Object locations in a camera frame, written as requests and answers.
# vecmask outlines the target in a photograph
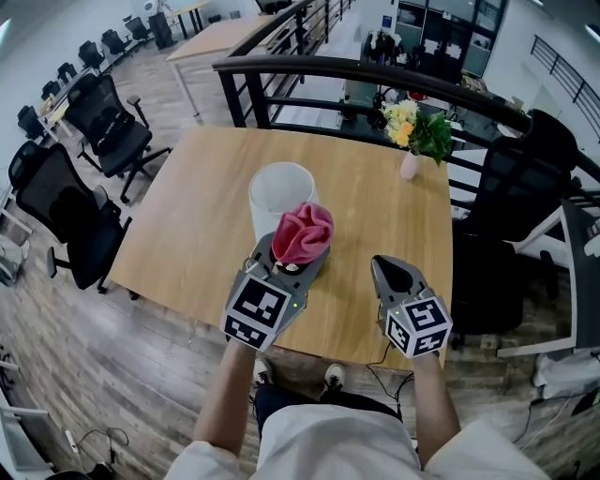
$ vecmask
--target chair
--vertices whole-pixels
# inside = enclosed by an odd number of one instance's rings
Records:
[[[109,48],[111,55],[123,56],[131,40],[123,41],[114,30],[107,30],[102,34],[102,43]]]
[[[27,139],[35,140],[44,135],[44,127],[38,121],[38,114],[30,105],[25,105],[17,113],[19,122],[17,125],[25,132]]]
[[[148,38],[152,31],[149,28],[146,28],[140,17],[136,17],[133,20],[129,20],[125,23],[126,29],[131,32],[131,36],[134,40],[138,40],[140,42],[147,42]]]
[[[77,76],[77,70],[70,64],[69,62],[65,62],[58,68],[58,79],[63,83],[67,84],[69,82],[69,77],[73,80]]]
[[[95,70],[100,70],[100,65],[105,59],[104,55],[98,51],[96,42],[89,40],[79,48],[79,57],[86,68],[91,67]]]
[[[104,175],[123,176],[129,171],[120,197],[123,203],[129,202],[125,194],[135,174],[140,172],[152,178],[143,166],[172,149],[163,148],[143,157],[144,149],[149,149],[152,132],[143,116],[140,98],[130,97],[127,103],[136,109],[143,125],[121,104],[110,75],[83,76],[68,92],[68,103],[65,118],[89,141]],[[83,156],[93,163],[87,154]]]
[[[58,92],[60,92],[60,84],[55,80],[50,80],[41,89],[41,99],[47,100],[50,95],[58,95]]]
[[[573,134],[543,112],[522,139],[491,143],[470,214],[453,225],[453,330],[502,333],[522,322],[519,242],[561,205],[578,154]]]
[[[109,200],[104,188],[90,190],[78,176],[67,149],[60,143],[42,148],[26,142],[12,159],[8,178],[16,190],[16,203],[67,244],[68,262],[48,250],[51,278],[56,267],[71,270],[77,286],[85,290],[99,281],[102,286],[131,222],[121,226],[121,210]]]

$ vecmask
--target person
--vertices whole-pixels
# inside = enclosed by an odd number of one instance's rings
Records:
[[[257,384],[261,448],[254,480],[528,479],[548,477],[483,422],[460,429],[438,357],[413,359],[415,452],[397,413],[371,398],[343,392],[344,369],[325,374],[319,401],[277,386],[269,364],[231,339],[202,407],[193,442],[166,480],[243,478],[238,457],[248,420],[251,379]]]

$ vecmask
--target shoe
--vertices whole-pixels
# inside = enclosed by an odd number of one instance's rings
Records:
[[[345,380],[346,371],[342,365],[333,364],[329,366],[325,372],[325,387],[322,392],[338,392],[344,386]]]
[[[273,369],[264,358],[254,360],[254,382],[256,386],[273,383]]]

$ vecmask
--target vase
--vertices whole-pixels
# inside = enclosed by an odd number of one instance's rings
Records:
[[[404,180],[413,180],[417,170],[419,170],[419,157],[413,152],[407,152],[400,166],[400,176]]]

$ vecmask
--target black metal railing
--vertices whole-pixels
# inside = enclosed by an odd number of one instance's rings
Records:
[[[550,72],[587,118],[600,142],[600,97],[578,72],[539,36],[531,54]]]
[[[333,137],[357,140],[367,143],[375,143],[392,148],[398,146],[382,135],[372,133],[361,133],[356,130],[346,131],[335,128],[313,127],[306,125],[296,125],[278,122],[278,112],[286,106],[309,107],[316,109],[326,109],[338,111],[340,113],[356,115],[380,114],[378,110],[351,103],[340,103],[335,101],[319,100],[315,98],[290,97],[291,88],[285,90],[276,90],[272,95],[265,94],[263,78],[265,75],[272,79],[274,76],[295,76],[296,79],[305,76],[316,76],[326,78],[338,78],[345,80],[354,80],[362,83],[372,83],[375,85],[384,85],[386,87],[396,88],[426,95],[428,97],[444,100],[456,107],[462,107],[474,113],[479,113],[495,122],[509,126],[519,132],[527,133],[531,127],[531,119],[521,112],[518,112],[505,103],[494,98],[487,97],[474,91],[462,88],[459,85],[446,82],[428,75],[417,73],[408,69],[378,65],[370,62],[349,60],[345,58],[334,58],[325,56],[299,56],[299,55],[247,55],[230,56],[218,60],[213,68],[218,72],[225,90],[225,95],[232,113],[233,123],[237,127],[246,127],[246,118],[242,112],[239,96],[235,89],[231,87],[233,75],[244,75],[246,78],[247,89],[250,95],[254,116],[258,128],[271,128],[280,130],[300,131],[319,135],[329,135]],[[463,130],[452,130],[452,135],[469,143],[474,143],[482,148],[488,148],[490,141],[483,139],[470,132]],[[455,164],[472,171],[481,173],[483,171],[480,165],[454,157],[446,156],[447,163]],[[555,174],[554,171],[540,165],[539,162],[534,167],[547,174]],[[600,182],[600,168],[583,154],[579,154],[576,164],[596,181]],[[489,172],[492,175],[502,177],[500,173]],[[515,185],[527,190],[532,188],[515,179]],[[456,180],[450,181],[450,186],[460,188],[471,193],[479,194],[478,187],[463,184]],[[577,203],[585,206],[600,207],[600,202],[596,192],[586,192],[577,185],[573,185],[569,192]],[[471,204],[452,200],[454,206],[469,209]]]
[[[343,19],[344,11],[352,7],[352,0],[302,0],[281,10],[273,21],[254,32],[250,37],[237,45],[229,54],[229,57],[240,57],[248,55],[259,43],[274,32],[279,37],[274,40],[268,52],[272,55],[312,55],[325,42],[329,41],[329,34],[333,27]],[[237,105],[239,98],[248,88],[248,81],[236,86],[233,76],[220,75],[225,97],[232,111],[233,124],[236,127],[245,127],[246,120],[253,109],[253,100],[245,107]],[[304,75],[285,74],[283,76],[272,74],[265,80],[263,91],[272,88],[274,95],[288,96],[298,83],[304,82]]]

